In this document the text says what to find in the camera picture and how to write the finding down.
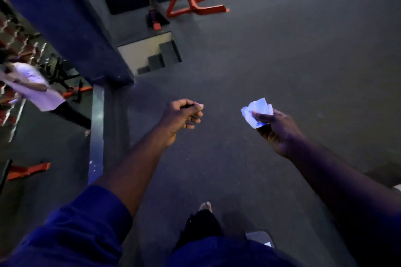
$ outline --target crumpled paper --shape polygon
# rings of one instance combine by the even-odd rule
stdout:
[[[273,106],[268,105],[265,98],[261,98],[254,102],[251,102],[248,105],[248,107],[243,107],[241,109],[242,116],[251,125],[252,128],[256,129],[256,128],[263,127],[265,125],[265,123],[258,122],[255,118],[253,118],[252,111],[256,111],[256,112],[262,113],[262,114],[273,115]]]

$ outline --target black pants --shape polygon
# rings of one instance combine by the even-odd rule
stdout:
[[[191,215],[188,219],[173,252],[189,242],[198,241],[206,237],[223,236],[223,230],[213,213],[209,210],[201,210],[197,214]]]
[[[59,117],[64,118],[69,122],[76,123],[77,125],[84,127],[87,130],[91,129],[91,120],[88,117],[79,113],[78,111],[75,111],[68,104],[68,102],[63,102],[61,105],[59,105],[54,110],[51,110],[50,112],[57,114]]]

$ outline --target person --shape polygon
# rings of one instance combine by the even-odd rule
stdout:
[[[143,193],[163,151],[181,128],[201,122],[204,106],[189,99],[169,103],[160,121],[112,172],[29,234],[3,266],[116,266]],[[400,258],[401,196],[350,167],[308,139],[293,119],[274,110],[255,113],[258,132],[301,172],[334,216],[377,239]],[[299,266],[288,255],[254,241],[224,237],[210,203],[201,205],[181,233],[166,266]]]
[[[86,129],[88,136],[91,120],[74,110],[63,96],[54,90],[33,66],[20,62],[18,57],[3,55],[0,80],[17,93],[17,98],[29,99],[42,112],[50,112]]]

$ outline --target forearm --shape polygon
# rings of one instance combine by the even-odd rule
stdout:
[[[289,159],[337,220],[379,234],[391,234],[386,228],[391,223],[397,224],[401,196],[310,140],[295,141]]]
[[[168,138],[166,131],[156,126],[130,149],[118,168],[101,176],[94,184],[115,194],[134,216]]]
[[[27,87],[28,89],[39,91],[39,92],[46,92],[47,86],[37,82],[22,82],[19,81],[18,85]]]

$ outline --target white object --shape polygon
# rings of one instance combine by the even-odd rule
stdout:
[[[273,106],[268,105],[265,98],[261,98],[254,102],[251,102],[248,107],[243,107],[241,109],[242,116],[251,125],[252,128],[256,129],[264,126],[265,123],[258,122],[255,118],[253,118],[252,111],[256,111],[261,114],[273,115]]]
[[[17,83],[9,82],[4,80],[10,87],[12,87],[16,92],[23,94],[27,99],[33,102],[40,111],[51,111],[65,102],[63,96],[50,87],[46,79],[36,70],[33,66],[16,62],[13,63],[15,71],[9,73],[8,75],[13,78],[18,78],[22,82],[36,82],[47,86],[46,92],[40,92],[28,89]]]

